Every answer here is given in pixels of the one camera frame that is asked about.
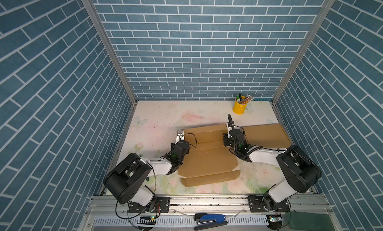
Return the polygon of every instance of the brick wallpaper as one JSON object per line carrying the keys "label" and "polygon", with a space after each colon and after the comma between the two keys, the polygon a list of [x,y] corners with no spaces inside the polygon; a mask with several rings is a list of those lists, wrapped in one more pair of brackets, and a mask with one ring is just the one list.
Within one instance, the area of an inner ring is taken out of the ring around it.
{"label": "brick wallpaper", "polygon": [[323,0],[93,0],[138,99],[270,100]]}
{"label": "brick wallpaper", "polygon": [[80,0],[0,0],[0,230],[78,228],[130,107]]}
{"label": "brick wallpaper", "polygon": [[337,0],[277,107],[343,230],[383,230],[383,0]]}

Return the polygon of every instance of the metal corner post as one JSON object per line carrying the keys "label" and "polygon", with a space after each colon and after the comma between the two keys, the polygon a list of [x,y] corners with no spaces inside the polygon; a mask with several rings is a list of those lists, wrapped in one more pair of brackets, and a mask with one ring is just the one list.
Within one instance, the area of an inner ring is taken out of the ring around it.
{"label": "metal corner post", "polygon": [[326,18],[327,14],[329,13],[331,7],[333,6],[335,0],[324,0],[323,5],[321,9],[319,10],[318,15],[315,17],[313,24],[311,25],[309,31],[307,32],[306,37],[304,38],[304,41],[302,45],[299,47],[293,61],[291,62],[289,68],[286,71],[285,76],[281,80],[281,84],[279,85],[278,89],[273,95],[273,104],[277,102],[279,97],[281,96],[283,90],[285,89],[288,81],[290,80],[291,76],[294,74],[295,69],[298,67],[299,63],[301,62],[304,54],[306,53],[308,47],[310,46],[311,42],[313,41],[316,33],[318,32],[319,28],[321,27],[324,19]]}
{"label": "metal corner post", "polygon": [[100,39],[101,39],[101,42],[104,44],[104,47],[107,50],[107,53],[110,57],[110,60],[113,63],[113,66],[116,68],[117,74],[120,77],[127,94],[129,95],[133,104],[136,104],[137,99],[134,96],[133,90],[130,87],[129,82],[127,81],[127,78],[125,76],[124,70],[123,70],[120,62],[118,61],[117,54],[116,54],[112,44],[110,43],[110,40],[109,40],[108,35],[105,31],[105,28],[102,25],[102,22],[98,16],[96,7],[94,6],[92,0],[81,0],[81,1],[84,4],[85,9],[86,9],[90,19],[93,22],[93,25],[94,25],[94,27],[95,27],[95,29],[96,29],[96,31],[97,31]]}

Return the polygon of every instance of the floral tablecloth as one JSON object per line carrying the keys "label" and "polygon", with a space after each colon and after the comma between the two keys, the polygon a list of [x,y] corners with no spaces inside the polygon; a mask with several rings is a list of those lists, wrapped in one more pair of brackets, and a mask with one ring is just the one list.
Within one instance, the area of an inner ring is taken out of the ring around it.
{"label": "floral tablecloth", "polygon": [[[161,157],[169,152],[175,142],[177,130],[225,124],[227,114],[239,126],[278,123],[269,102],[252,101],[242,115],[232,112],[230,101],[140,101],[129,127],[118,162],[135,152],[146,158]],[[279,167],[261,162],[245,162],[238,159],[236,169],[241,171],[233,181],[185,187],[177,172],[157,175],[157,194],[230,194],[265,192],[279,182],[282,172]],[[144,182],[154,190],[154,177]]]}

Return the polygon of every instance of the yellow cup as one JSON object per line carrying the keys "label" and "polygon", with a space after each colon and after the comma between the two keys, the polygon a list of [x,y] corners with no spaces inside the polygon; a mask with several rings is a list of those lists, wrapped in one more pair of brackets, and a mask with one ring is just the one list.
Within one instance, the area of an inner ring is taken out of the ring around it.
{"label": "yellow cup", "polygon": [[237,102],[237,99],[236,99],[236,103],[234,104],[234,107],[233,107],[233,112],[235,113],[235,114],[238,114],[238,115],[241,115],[241,114],[243,114],[244,112],[245,112],[245,109],[246,109],[246,105],[247,104],[239,104],[238,102]]}

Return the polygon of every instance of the black mounting plate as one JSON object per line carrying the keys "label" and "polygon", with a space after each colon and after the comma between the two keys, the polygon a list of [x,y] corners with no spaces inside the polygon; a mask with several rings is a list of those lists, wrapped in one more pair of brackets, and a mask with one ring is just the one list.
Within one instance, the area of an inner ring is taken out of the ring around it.
{"label": "black mounting plate", "polygon": [[[170,205],[170,197],[157,197],[156,205],[159,204],[161,208],[161,213],[169,213],[169,205]],[[141,211],[145,209],[145,206],[140,205],[139,203],[132,202],[129,205],[129,213],[141,213]]]}
{"label": "black mounting plate", "polygon": [[[247,200],[249,201],[249,206],[250,206],[250,212],[252,213],[259,213],[259,212],[274,212],[275,210],[267,210],[265,209],[265,206],[263,204],[263,196],[256,196],[256,195],[249,195],[247,197]],[[290,207],[287,203],[287,201],[282,201],[279,204],[279,211],[280,212],[288,212],[290,211]]]}

